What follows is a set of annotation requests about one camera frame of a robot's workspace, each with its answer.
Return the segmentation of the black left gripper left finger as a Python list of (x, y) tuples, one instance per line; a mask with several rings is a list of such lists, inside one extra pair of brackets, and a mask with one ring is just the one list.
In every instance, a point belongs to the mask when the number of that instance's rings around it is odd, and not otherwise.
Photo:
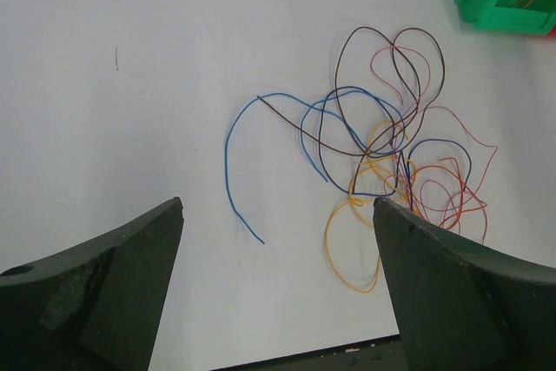
[(183, 228), (175, 197), (1, 274), (3, 370), (149, 368)]

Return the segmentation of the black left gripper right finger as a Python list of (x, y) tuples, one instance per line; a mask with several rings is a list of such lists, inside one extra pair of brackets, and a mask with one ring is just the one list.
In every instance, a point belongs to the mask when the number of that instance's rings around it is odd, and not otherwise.
[(411, 370), (553, 370), (555, 270), (386, 199), (374, 230)]

